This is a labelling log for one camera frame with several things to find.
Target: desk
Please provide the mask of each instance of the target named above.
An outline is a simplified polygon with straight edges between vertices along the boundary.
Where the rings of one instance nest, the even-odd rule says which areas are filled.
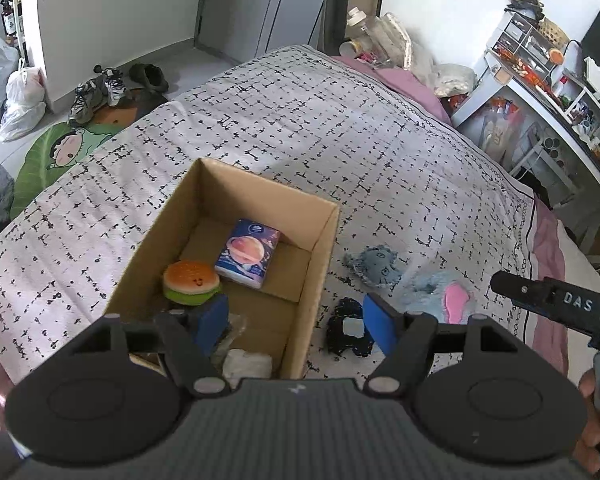
[[[567,143],[576,156],[582,161],[587,170],[595,177],[600,184],[600,161],[591,153],[588,146],[580,140],[571,125],[562,117],[552,105],[541,96],[524,79],[504,65],[500,59],[493,53],[485,54],[485,61],[489,69],[484,73],[480,84],[475,88],[471,95],[462,103],[458,110],[451,115],[451,122],[455,128],[464,123],[475,111],[493,97],[498,90],[504,86],[509,87],[525,102],[527,102],[538,115],[540,115],[549,126]],[[507,84],[502,84],[495,77],[495,72],[499,68],[504,68],[511,76]]]

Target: metal screw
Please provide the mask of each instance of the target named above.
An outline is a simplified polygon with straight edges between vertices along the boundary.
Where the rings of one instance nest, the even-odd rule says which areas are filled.
[[[393,377],[374,377],[368,384],[376,394],[392,394],[400,388],[400,383]]]
[[[193,389],[202,395],[219,394],[224,390],[224,381],[220,377],[200,377],[193,383]]]

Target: cardboard box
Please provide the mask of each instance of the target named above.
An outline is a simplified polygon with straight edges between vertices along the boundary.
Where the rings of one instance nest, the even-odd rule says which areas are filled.
[[[123,320],[168,307],[162,273],[180,259],[213,265],[240,218],[283,236],[260,290],[222,278],[229,308],[247,319],[232,348],[273,357],[280,378],[300,378],[338,224],[338,205],[211,158],[197,160],[163,206],[107,305]]]

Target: burger toy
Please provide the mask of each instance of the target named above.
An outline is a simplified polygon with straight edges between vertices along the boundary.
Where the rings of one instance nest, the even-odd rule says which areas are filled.
[[[162,275],[164,296],[177,304],[198,306],[220,291],[220,277],[203,262],[180,260]]]

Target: finger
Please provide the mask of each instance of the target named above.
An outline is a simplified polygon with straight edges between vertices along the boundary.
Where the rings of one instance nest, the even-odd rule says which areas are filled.
[[[600,444],[600,414],[593,406],[591,399],[586,399],[587,425],[582,431],[580,439],[587,447],[596,447]]]
[[[584,372],[584,375],[580,379],[580,384],[578,384],[578,388],[583,397],[590,397],[593,395],[593,392],[596,389],[596,374],[594,373],[593,368]]]
[[[581,440],[573,450],[573,457],[591,474],[597,473],[600,469],[600,453],[592,447],[585,446]]]

